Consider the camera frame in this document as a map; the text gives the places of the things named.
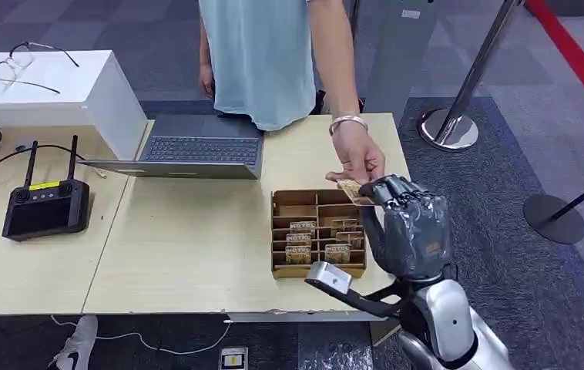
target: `chrome stanchion base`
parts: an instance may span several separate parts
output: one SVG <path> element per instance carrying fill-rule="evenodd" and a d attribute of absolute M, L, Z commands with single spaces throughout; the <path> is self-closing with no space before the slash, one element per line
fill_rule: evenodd
<path fill-rule="evenodd" d="M 453 133 L 443 143 L 435 141 L 439 129 L 444 125 L 448 109 L 437 109 L 424 113 L 417 121 L 419 135 L 432 146 L 447 152 L 459 152 L 469 149 L 478 140 L 478 127 L 473 119 L 461 116 Z"/>

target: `white sneaker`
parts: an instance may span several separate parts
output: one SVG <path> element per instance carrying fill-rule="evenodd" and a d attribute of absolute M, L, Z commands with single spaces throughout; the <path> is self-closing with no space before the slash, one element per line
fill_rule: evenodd
<path fill-rule="evenodd" d="M 88 360 L 97 338 L 97 317 L 87 314 L 79 319 L 74 334 L 65 340 L 63 349 L 49 365 L 59 370 L 88 370 Z"/>

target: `red rope barrier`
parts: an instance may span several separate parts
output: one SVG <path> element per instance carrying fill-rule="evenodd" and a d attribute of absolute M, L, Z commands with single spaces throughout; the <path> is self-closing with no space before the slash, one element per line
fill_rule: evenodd
<path fill-rule="evenodd" d="M 525 7 L 537 18 L 584 85 L 584 51 L 571 37 L 543 0 L 527 0 Z"/>

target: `cardboard compartment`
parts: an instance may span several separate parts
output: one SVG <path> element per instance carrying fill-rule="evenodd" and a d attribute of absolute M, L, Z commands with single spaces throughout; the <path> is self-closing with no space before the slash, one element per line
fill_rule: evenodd
<path fill-rule="evenodd" d="M 288 264 L 286 259 L 287 235 L 293 222 L 314 221 L 310 262 L 323 261 L 328 244 L 342 244 L 336 238 L 338 231 L 362 232 L 359 207 L 351 203 L 346 194 L 336 190 L 280 190 L 272 194 L 272 274 L 274 278 L 305 278 L 309 264 Z M 363 240 L 351 249 L 349 263 L 337 264 L 339 268 L 359 278 L 367 267 L 368 248 Z"/>

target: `white cable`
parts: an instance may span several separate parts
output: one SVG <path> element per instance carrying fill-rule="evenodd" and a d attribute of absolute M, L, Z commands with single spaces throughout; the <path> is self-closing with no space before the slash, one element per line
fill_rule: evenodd
<path fill-rule="evenodd" d="M 53 314 L 49 315 L 50 318 L 52 318 L 52 321 L 54 321 L 55 324 L 57 324 L 58 326 L 66 326 L 66 325 L 71 325 L 76 327 L 76 324 L 73 322 L 59 322 L 58 320 L 56 320 L 56 318 L 54 317 Z"/>
<path fill-rule="evenodd" d="M 64 325 L 72 325 L 72 326 L 77 326 L 75 323 L 73 322 L 58 322 L 58 320 L 56 320 L 56 318 L 54 317 L 53 314 L 50 315 L 52 318 L 52 321 L 54 321 L 58 326 L 64 326 Z M 205 347 L 205 348 L 201 348 L 201 349 L 197 349 L 196 351 L 189 351 L 189 352 L 177 352 L 177 351 L 172 351 L 170 349 L 167 348 L 156 348 L 156 347 L 152 347 L 151 345 L 148 345 L 147 343 L 145 343 L 144 339 L 143 339 L 143 335 L 141 335 L 138 332 L 133 332 L 133 333 L 126 333 L 126 334 L 122 334 L 122 335 L 117 335 L 115 337 L 96 337 L 96 339 L 102 340 L 102 341 L 112 341 L 113 339 L 120 339 L 120 338 L 125 338 L 125 337 L 129 337 L 131 335 L 137 335 L 138 338 L 140 338 L 140 341 L 143 343 L 143 345 L 145 347 L 147 347 L 148 349 L 152 349 L 154 351 L 162 351 L 162 352 L 167 352 L 170 353 L 172 355 L 177 355 L 177 356 L 184 356 L 184 355 L 193 355 L 195 353 L 199 353 L 199 352 L 204 352 L 207 351 L 211 348 L 215 348 L 221 341 L 222 339 L 224 339 L 224 337 L 227 336 L 229 329 L 231 326 L 231 322 L 228 323 L 227 325 L 227 329 L 224 331 L 224 334 L 222 334 L 222 336 L 217 339 L 217 341 L 215 342 L 215 344 L 209 346 L 209 347 Z"/>

